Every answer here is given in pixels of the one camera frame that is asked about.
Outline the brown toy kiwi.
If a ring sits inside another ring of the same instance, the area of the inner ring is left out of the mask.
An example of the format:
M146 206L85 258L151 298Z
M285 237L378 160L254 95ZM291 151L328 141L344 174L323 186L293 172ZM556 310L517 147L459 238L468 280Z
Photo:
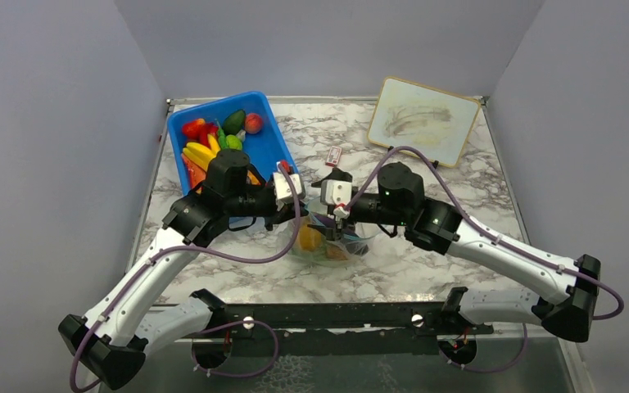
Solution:
M348 261L349 260L349 255L346 252L346 250L334 244L326 245L325 255L328 260L332 260L332 261Z

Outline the orange toy lemon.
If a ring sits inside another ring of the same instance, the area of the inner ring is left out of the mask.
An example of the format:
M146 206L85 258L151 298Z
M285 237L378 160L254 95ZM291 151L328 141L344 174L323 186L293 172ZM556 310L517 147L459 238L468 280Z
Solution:
M296 244L300 251L318 252L324 245L324 237L309 224L302 224L298 230Z

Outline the clear zip top bag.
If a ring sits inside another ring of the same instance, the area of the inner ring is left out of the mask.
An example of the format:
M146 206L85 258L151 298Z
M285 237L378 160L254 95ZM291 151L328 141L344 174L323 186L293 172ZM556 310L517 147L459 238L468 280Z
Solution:
M324 236L325 227L322 223L322 218L327 213L326 206L321 204L319 200L311 199L306 202L305 208L308 211L308 215L301 219L301 225L309 224L312 228L315 228L320 233L322 233L324 237L324 245L322 247L326 246L327 244L334 244L341 247L342 249L345 249L349 255L349 260L347 262L335 265L321 266L342 267L362 260L363 257L371 251L374 238L381 233L380 229L374 224L357 223L355 224L355 232L357 233L356 236L345 236L344 238L338 240L328 240ZM295 241L288 254L301 262L314 264L302 258L303 252L304 251L299 250L299 247Z

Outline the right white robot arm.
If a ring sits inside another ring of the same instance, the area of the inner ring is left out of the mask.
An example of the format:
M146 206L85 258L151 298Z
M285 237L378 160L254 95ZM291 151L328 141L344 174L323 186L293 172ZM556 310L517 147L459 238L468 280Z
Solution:
M328 236L339 237L353 223L402 227L414 246L467 260L514 280L520 290L451 290L440 311L448 332L484 323L525 323L572 342L590 337L601 263L536 249L479 223L458 208L424 194L423 178L402 163L381 167L378 192L356 195L352 177L338 168L315 182L333 219Z

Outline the green toy lettuce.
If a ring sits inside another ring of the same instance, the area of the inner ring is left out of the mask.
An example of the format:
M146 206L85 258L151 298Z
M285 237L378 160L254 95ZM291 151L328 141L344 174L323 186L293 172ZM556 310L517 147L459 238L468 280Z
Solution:
M308 262L320 265L335 265L341 264L347 261L332 261L328 260L325 255L326 246L321 247L318 252L303 252L302 258Z

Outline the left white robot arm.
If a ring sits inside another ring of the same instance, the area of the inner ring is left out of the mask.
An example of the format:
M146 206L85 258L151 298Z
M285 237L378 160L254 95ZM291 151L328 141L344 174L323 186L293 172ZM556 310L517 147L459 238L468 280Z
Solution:
M73 392L89 391L98 383L119 389L158 350L190 333L211 337L221 332L224 313L201 299L191 297L166 311L150 311L198 255L265 264L287 254L282 249L256 259L209 247L230 231L233 217L262 218L270 228L304 214L305 189L298 173L278 162L270 180L254 185L247 182L253 168L243 151L220 151L210 161L205 179L171 206L147 251L120 282L84 315L69 314L60 322L58 331L74 356L69 376Z

